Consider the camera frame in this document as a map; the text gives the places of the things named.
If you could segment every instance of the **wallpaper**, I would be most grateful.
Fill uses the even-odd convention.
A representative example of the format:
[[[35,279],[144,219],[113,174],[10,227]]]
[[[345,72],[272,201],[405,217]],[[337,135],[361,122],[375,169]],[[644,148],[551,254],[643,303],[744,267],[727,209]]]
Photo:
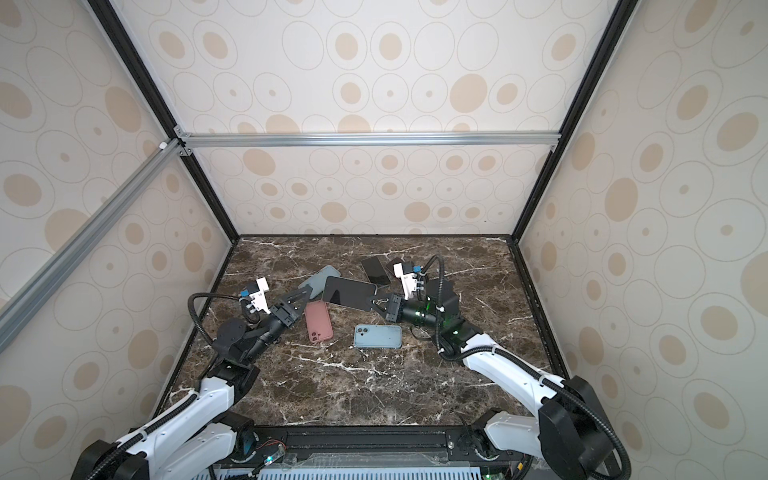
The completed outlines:
[[[508,233],[548,145],[199,148],[241,234]]]
[[[0,478],[69,478],[86,446],[150,418],[187,298],[230,245],[184,171],[162,170],[0,354]]]
[[[120,0],[196,133],[557,130],[615,1]]]
[[[768,472],[768,3],[644,2],[522,241],[634,478]]]
[[[0,307],[165,138],[72,0],[0,2]]]

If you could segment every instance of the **gray phone case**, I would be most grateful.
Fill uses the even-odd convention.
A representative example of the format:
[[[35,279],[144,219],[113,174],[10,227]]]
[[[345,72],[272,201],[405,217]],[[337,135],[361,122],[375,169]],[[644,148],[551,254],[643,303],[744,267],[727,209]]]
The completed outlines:
[[[355,327],[355,346],[360,349],[398,349],[402,345],[402,329],[397,325],[363,325]]]
[[[339,273],[339,271],[332,266],[325,265],[322,269],[320,269],[319,272],[304,280],[301,285],[299,285],[299,288],[302,288],[306,285],[311,286],[312,295],[310,295],[310,299],[315,298],[316,296],[320,295],[326,288],[326,280],[328,280],[329,276],[341,276],[341,273]]]

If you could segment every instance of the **phone screen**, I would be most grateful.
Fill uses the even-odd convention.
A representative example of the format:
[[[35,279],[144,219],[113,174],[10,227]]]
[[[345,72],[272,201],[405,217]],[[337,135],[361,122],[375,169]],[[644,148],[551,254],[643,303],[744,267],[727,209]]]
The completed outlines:
[[[368,280],[378,286],[387,286],[390,283],[386,270],[378,257],[368,257],[360,262],[362,269],[366,271]]]
[[[368,298],[374,295],[376,295],[376,285],[373,283],[329,276],[323,291],[323,302],[369,312],[371,303]]]

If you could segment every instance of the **black cable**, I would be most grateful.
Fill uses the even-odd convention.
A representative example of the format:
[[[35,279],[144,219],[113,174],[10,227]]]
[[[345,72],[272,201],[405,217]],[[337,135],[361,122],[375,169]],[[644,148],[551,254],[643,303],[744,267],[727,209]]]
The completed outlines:
[[[522,480],[525,478],[525,476],[528,474],[528,471],[531,470],[531,466],[533,465],[533,455],[526,455],[523,454],[522,462],[522,468],[519,470],[516,468],[515,472],[512,474],[511,480]]]
[[[144,429],[144,431],[147,433],[147,435],[151,434],[155,430],[159,429],[161,426],[168,423],[170,420],[172,420],[173,417],[179,415],[184,411],[185,408],[192,405],[192,402],[197,399],[197,394],[193,392],[192,395],[190,395],[184,402],[182,402],[178,407],[171,410],[170,412],[163,415],[160,419],[149,425]],[[98,463],[94,467],[93,470],[91,470],[91,473],[88,474],[88,477],[85,478],[85,480],[95,480],[98,478],[99,475],[101,475],[101,472],[107,468],[112,462],[117,460],[121,455],[123,455],[130,447],[136,445],[139,443],[144,436],[140,433],[137,433],[136,435],[130,437],[125,442],[121,443],[120,446],[118,446],[115,450],[112,451],[107,457]]]
[[[441,355],[441,357],[445,360],[448,360],[449,362],[458,362],[459,360],[463,360],[470,355],[475,355],[476,353],[493,351],[494,349],[490,346],[476,346],[455,356]],[[517,356],[511,354],[510,352],[497,348],[495,349],[494,353],[519,366],[535,380],[538,381],[542,377],[541,373],[531,368],[527,363],[519,359]],[[608,425],[608,423],[602,419],[602,417],[600,417],[592,408],[582,402],[581,399],[579,399],[576,395],[564,389],[557,383],[545,378],[541,384],[554,390],[556,393],[563,395],[569,402],[574,403],[579,409],[581,409],[582,412],[586,413],[587,416],[592,419],[594,424],[597,425],[603,433],[605,433],[605,435],[611,441],[611,444],[614,446],[616,453],[619,454],[619,459],[621,460],[621,472],[619,475],[611,477],[608,475],[603,475],[600,472],[591,472],[591,476],[597,478],[598,480],[628,480],[630,475],[632,475],[632,465],[630,463],[629,455],[627,454],[627,450],[624,447],[624,444],[621,443],[621,440],[618,438],[616,432],[611,428],[611,426]]]
[[[192,323],[194,323],[194,326],[197,329],[197,331],[200,333],[200,335],[203,336],[203,340],[205,340],[205,343],[207,343],[209,346],[214,346],[214,339],[210,338],[210,335],[208,335],[208,332],[205,331],[205,328],[203,327],[203,320],[200,319],[199,316],[197,316],[197,311],[194,308],[194,301],[199,298],[224,298],[229,300],[240,300],[240,297],[232,296],[232,295],[221,295],[220,293],[200,292],[200,293],[193,293],[187,299],[187,309],[189,310],[190,317],[192,317]]]

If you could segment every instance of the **polka dot pattern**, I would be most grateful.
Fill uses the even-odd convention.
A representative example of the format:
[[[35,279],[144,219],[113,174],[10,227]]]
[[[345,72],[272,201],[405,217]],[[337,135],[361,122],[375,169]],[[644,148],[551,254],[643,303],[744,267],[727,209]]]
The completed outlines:
[[[168,100],[178,100],[179,122],[199,133],[207,133],[194,123],[203,111],[224,125],[240,113],[265,125],[270,111],[281,112],[296,125],[306,122],[305,131],[378,130],[388,114],[400,121],[380,125],[382,131],[400,124],[442,131],[459,114],[472,116],[474,124],[459,122],[471,130],[508,131],[532,128],[519,126],[540,115],[534,128],[547,130],[563,121],[566,85],[583,78],[591,57],[588,40],[596,44],[610,16],[609,8],[593,8],[599,2],[554,8],[551,0],[420,0],[397,6],[278,0],[274,9],[266,0],[184,0],[180,8],[163,3],[158,8],[142,1],[143,8],[126,8],[124,16],[134,31],[148,32],[137,41],[151,52],[159,80],[170,85]],[[268,20],[253,29],[248,25],[254,18]],[[521,57],[519,45],[531,54]],[[255,51],[266,55],[260,71],[253,70]],[[344,73],[358,77],[353,84],[362,101],[339,102],[356,96],[353,86],[342,94],[345,83],[336,84]],[[229,75],[230,83],[220,85]],[[264,85],[264,76],[281,79],[278,88]],[[251,94],[233,88],[236,83],[251,87]],[[372,101],[365,101],[366,91]],[[343,121],[344,111],[357,118]],[[435,120],[414,123],[424,113]],[[328,121],[308,121],[317,116]]]
[[[550,10],[601,3],[615,5]],[[538,13],[527,4],[515,7]],[[564,360],[644,464],[638,478],[762,478],[768,465],[747,433],[760,407],[723,370],[766,359],[767,8],[645,2],[521,241]]]
[[[200,148],[197,156],[244,233],[303,232],[311,225],[316,232],[396,234],[411,223],[423,233],[455,233],[469,223],[473,232],[492,233],[513,227],[537,175],[535,158],[547,151],[545,145],[268,147]],[[187,245],[173,240],[172,250]]]

